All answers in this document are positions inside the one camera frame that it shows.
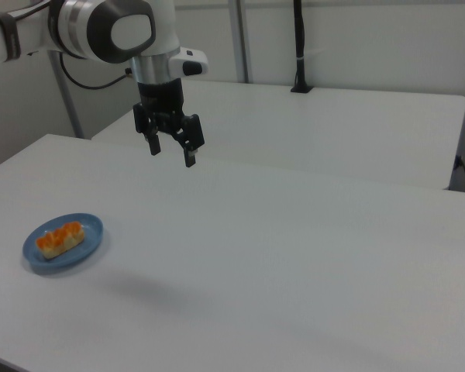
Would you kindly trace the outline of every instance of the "table surface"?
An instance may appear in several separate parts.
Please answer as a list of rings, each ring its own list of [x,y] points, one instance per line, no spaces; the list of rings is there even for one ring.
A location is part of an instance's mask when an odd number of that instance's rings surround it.
[[[101,246],[32,271],[26,237],[72,212]],[[465,194],[43,137],[0,166],[0,360],[465,371]]]
[[[450,185],[465,98],[382,91],[183,81],[200,115],[201,157],[443,189]],[[148,148],[123,116],[94,141]],[[160,135],[163,151],[181,151]]]

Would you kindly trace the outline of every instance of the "cable clip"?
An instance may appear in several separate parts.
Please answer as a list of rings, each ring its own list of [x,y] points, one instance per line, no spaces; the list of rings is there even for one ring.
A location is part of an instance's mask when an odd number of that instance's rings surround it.
[[[19,42],[19,33],[17,32],[17,21],[8,13],[0,12],[0,26],[5,37],[7,47],[7,59],[17,60],[21,57],[21,45]]]

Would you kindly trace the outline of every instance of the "white wall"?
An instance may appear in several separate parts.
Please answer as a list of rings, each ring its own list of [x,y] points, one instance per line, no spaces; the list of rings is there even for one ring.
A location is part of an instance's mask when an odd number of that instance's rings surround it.
[[[1,0],[0,10],[26,0]],[[0,65],[0,163],[47,133],[72,136],[55,77],[45,53]]]
[[[246,7],[255,83],[294,82],[291,3],[251,0]],[[309,83],[465,96],[465,4],[312,6],[304,18]],[[465,127],[459,153],[465,159]],[[453,187],[464,189],[459,171]]]
[[[227,0],[187,0],[177,1],[176,5],[177,35],[181,45],[203,50],[210,63],[208,74],[193,78],[238,81]],[[72,75],[84,84],[111,81],[129,66],[111,66],[69,57],[65,57],[65,60]],[[136,83],[129,79],[103,91],[86,91],[70,82],[68,84],[87,138],[92,138],[140,101]]]

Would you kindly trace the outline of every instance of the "orange topping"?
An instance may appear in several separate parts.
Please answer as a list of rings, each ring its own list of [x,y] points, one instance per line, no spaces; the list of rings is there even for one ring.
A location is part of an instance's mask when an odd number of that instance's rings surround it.
[[[41,236],[36,240],[36,245],[41,250],[52,249],[56,246],[64,244],[67,237],[76,236],[82,230],[82,226],[78,221],[69,222],[56,229],[53,232],[47,232],[45,236]]]

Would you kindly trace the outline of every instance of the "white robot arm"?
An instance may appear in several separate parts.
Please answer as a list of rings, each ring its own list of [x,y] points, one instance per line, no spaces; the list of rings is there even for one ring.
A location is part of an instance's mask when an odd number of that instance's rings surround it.
[[[181,47],[172,0],[49,0],[0,13],[0,63],[21,54],[57,50],[109,64],[129,61],[141,103],[133,107],[136,131],[153,155],[157,133],[171,134],[186,165],[204,144],[197,115],[182,112],[181,78],[208,71],[205,54]]]

